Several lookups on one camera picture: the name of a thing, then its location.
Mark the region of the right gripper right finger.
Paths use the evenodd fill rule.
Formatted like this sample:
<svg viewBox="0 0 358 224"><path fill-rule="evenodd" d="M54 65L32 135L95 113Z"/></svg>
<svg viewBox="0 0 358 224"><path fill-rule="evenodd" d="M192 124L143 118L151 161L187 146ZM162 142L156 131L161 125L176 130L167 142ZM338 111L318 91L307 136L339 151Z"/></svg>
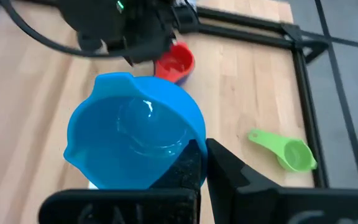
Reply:
<svg viewBox="0 0 358 224"><path fill-rule="evenodd" d="M207 139L208 190L216 223L272 223L278 184Z"/></svg>

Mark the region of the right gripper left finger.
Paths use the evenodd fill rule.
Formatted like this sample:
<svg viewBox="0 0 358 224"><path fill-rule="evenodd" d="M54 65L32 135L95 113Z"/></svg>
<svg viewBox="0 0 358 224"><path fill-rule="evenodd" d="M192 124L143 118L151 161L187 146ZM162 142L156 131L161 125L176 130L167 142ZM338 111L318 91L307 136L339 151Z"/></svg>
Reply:
<svg viewBox="0 0 358 224"><path fill-rule="evenodd" d="M192 139L169 169L151 186L151 189L186 188L199 190L201 185L201 152Z"/></svg>

